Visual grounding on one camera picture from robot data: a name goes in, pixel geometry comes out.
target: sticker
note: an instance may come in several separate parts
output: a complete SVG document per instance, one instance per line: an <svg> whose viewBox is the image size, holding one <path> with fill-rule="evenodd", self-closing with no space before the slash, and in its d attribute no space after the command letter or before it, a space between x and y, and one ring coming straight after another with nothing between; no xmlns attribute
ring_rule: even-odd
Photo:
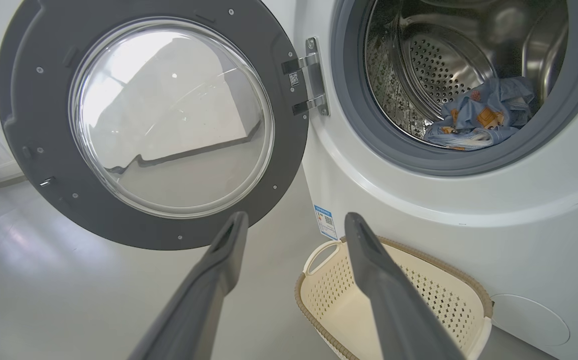
<svg viewBox="0 0 578 360"><path fill-rule="evenodd" d="M298 73L297 72L290 73L289 74L289 80L291 80L291 86L292 87L300 84L300 80L298 79Z"/></svg>
<svg viewBox="0 0 578 360"><path fill-rule="evenodd" d="M320 232L333 240L337 240L337 234L335 233L335 225L333 224L333 215L322 207L315 205L316 216L318 217L318 226L320 227Z"/></svg>

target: floor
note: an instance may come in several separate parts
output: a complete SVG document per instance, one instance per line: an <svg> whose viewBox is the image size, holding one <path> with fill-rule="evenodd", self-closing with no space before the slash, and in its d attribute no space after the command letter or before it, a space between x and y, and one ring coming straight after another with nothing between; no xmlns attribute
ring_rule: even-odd
<svg viewBox="0 0 578 360"><path fill-rule="evenodd" d="M225 299L217 360L334 360L295 305L319 234L304 174L248 235ZM101 239L23 182L0 189L0 360L124 359L206 249L151 251ZM548 360L494 328L481 360Z"/></svg>

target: laundry basket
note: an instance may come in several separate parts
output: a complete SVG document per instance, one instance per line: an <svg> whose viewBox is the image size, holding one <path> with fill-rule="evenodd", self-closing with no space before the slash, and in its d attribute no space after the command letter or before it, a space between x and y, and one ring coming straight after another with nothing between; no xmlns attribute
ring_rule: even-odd
<svg viewBox="0 0 578 360"><path fill-rule="evenodd" d="M493 306L471 276L425 253L378 237L407 274L467 360L475 360L491 333ZM336 249L315 269L316 257ZM313 251L295 286L295 299L329 347L343 360L381 360L371 302L355 285L348 244L328 241Z"/></svg>

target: door hinge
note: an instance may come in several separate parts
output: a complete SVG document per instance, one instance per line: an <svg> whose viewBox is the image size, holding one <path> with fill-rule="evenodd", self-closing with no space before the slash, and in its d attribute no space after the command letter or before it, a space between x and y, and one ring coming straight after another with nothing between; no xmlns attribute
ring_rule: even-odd
<svg viewBox="0 0 578 360"><path fill-rule="evenodd" d="M293 75L302 71L307 82L309 100L293 105L293 115L305 113L311 109L318 109L323 116L329 115L327 91L322 76L321 59L318 51L318 38L308 38L306 43L307 55L282 63L282 71L285 75Z"/></svg>

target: washing machine door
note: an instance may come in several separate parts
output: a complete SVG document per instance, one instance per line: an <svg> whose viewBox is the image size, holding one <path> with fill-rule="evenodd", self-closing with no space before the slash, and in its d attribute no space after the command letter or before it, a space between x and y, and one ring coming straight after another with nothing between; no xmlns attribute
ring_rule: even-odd
<svg viewBox="0 0 578 360"><path fill-rule="evenodd" d="M25 0L0 50L3 129L29 181L83 228L206 246L237 210L264 217L300 166L296 60L259 0Z"/></svg>

